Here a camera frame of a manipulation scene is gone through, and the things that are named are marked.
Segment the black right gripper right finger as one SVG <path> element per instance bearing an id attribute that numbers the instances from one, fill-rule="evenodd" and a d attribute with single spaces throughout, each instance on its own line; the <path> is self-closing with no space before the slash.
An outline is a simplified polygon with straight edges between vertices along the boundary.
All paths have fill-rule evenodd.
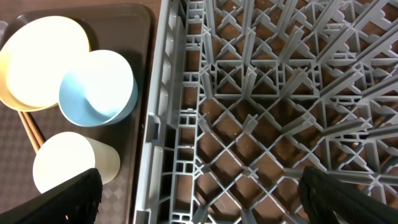
<path id="1" fill-rule="evenodd" d="M 298 185 L 301 204 L 310 223 L 397 224 L 397 210 L 358 192 L 353 187 L 306 166 Z"/>

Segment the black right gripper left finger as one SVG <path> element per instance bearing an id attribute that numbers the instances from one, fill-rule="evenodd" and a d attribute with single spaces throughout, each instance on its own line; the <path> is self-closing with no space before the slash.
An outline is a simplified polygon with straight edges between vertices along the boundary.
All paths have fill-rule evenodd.
<path id="1" fill-rule="evenodd" d="M 96 220 L 103 183 L 90 168 L 1 214 L 1 224 L 90 223 Z"/>

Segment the cream white cup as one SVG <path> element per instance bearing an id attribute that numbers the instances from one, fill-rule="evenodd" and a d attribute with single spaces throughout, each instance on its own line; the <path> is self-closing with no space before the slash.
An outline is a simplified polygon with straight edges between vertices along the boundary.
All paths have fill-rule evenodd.
<path id="1" fill-rule="evenodd" d="M 44 142 L 35 156 L 32 175 L 44 193 L 82 172 L 96 168 L 107 184 L 118 174 L 121 160 L 114 147 L 74 132 L 63 132 Z"/>

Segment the light blue bowl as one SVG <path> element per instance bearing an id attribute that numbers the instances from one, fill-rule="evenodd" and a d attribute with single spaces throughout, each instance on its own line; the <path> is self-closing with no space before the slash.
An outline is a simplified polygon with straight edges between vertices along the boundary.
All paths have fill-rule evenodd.
<path id="1" fill-rule="evenodd" d="M 129 62 L 111 50 L 95 50 L 63 76 L 58 105 L 64 117 L 81 127 L 115 124 L 135 108 L 139 89 Z"/>

